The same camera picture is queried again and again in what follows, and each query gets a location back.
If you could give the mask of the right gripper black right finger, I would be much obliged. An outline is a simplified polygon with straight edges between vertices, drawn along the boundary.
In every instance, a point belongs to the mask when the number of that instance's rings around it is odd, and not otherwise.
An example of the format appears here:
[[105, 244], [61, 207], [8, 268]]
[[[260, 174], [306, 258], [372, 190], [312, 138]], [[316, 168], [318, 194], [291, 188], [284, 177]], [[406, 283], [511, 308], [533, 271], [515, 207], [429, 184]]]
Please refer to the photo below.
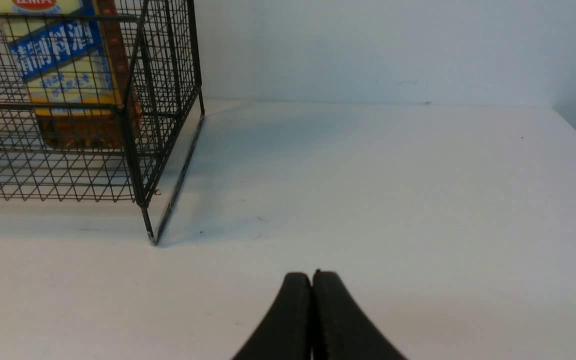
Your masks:
[[313, 276], [314, 360], [404, 360], [363, 312], [341, 276], [318, 269]]

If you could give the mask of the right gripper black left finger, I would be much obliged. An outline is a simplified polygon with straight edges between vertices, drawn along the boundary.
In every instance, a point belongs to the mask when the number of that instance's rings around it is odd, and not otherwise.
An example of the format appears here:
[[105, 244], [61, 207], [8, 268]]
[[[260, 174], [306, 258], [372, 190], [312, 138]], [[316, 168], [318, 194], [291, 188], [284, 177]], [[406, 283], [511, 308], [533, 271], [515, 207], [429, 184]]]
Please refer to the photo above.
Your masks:
[[307, 274], [287, 273], [269, 310], [234, 360], [310, 360], [312, 293]]

